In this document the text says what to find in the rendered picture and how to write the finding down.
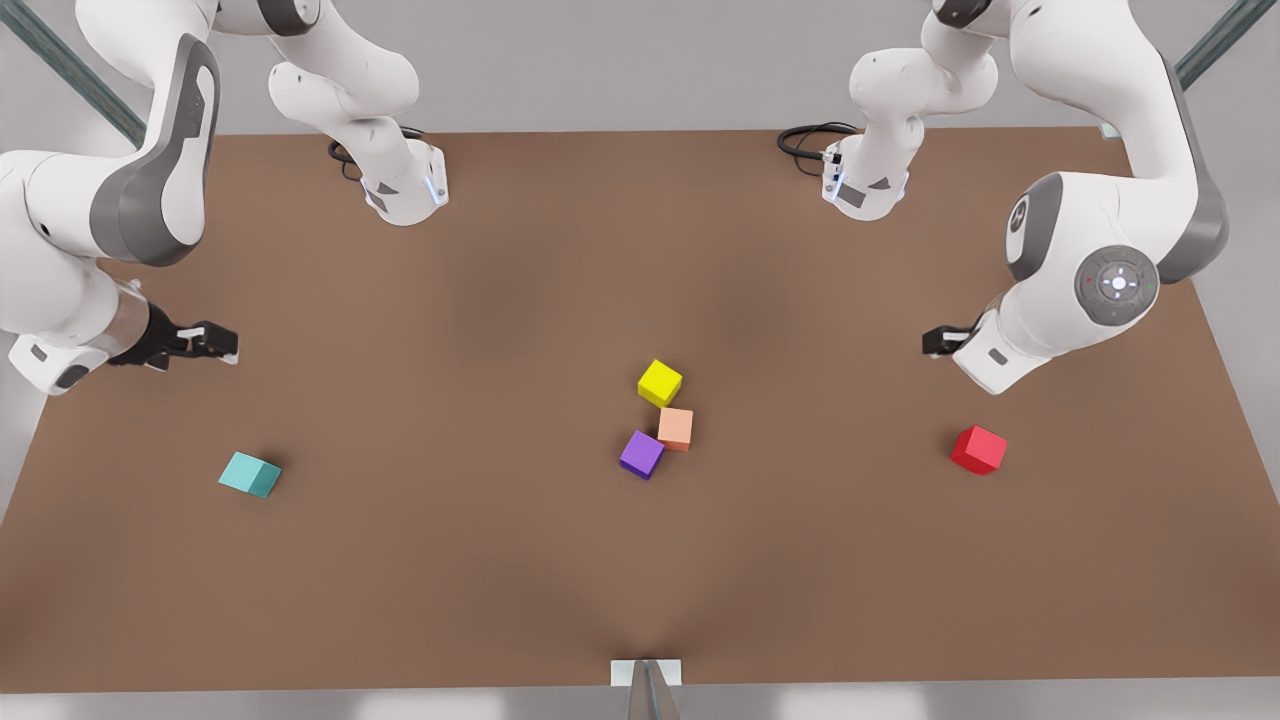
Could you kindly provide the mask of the red wooden cube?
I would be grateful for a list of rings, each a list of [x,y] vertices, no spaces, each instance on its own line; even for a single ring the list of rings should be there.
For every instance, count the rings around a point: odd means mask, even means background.
[[[1001,468],[1009,442],[983,427],[963,430],[950,454],[952,462],[973,474],[984,477]]]

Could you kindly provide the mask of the teal blue wooden cube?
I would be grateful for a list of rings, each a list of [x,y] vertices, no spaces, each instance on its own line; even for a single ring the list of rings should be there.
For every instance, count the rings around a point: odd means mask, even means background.
[[[234,452],[218,483],[255,497],[266,498],[282,474],[271,462],[243,452]]]

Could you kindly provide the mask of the yellow wooden cube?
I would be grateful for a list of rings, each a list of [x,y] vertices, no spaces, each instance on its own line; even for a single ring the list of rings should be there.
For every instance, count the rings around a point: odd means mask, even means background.
[[[658,407],[668,407],[682,383],[682,374],[654,359],[637,382],[637,393]]]

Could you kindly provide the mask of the purple wooden cube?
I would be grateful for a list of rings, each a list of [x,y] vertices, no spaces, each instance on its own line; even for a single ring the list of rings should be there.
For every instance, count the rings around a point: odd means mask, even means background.
[[[643,430],[635,430],[620,455],[620,465],[634,475],[650,480],[666,446]]]

